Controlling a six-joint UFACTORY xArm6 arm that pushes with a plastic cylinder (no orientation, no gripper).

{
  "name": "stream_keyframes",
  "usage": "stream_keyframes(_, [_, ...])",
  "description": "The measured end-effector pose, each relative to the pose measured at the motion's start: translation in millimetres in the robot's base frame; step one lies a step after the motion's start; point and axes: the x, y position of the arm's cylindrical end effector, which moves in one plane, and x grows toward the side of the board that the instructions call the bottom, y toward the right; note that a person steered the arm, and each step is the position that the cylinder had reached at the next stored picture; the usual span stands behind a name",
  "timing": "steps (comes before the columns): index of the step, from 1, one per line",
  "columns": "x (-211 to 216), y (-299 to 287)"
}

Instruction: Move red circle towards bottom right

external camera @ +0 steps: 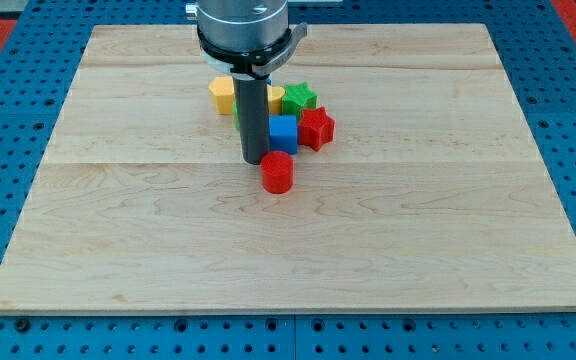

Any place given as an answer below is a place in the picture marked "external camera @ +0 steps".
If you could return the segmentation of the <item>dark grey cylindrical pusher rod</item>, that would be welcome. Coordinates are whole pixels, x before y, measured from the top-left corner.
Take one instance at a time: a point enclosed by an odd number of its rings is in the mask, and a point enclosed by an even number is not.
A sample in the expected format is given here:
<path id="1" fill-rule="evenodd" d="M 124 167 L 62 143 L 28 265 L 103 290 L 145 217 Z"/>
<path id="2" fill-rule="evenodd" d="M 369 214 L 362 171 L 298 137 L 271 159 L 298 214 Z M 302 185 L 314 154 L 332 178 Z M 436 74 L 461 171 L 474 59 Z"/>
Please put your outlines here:
<path id="1" fill-rule="evenodd" d="M 243 158 L 259 165 L 270 151 L 267 82 L 234 79 L 234 92 Z"/>

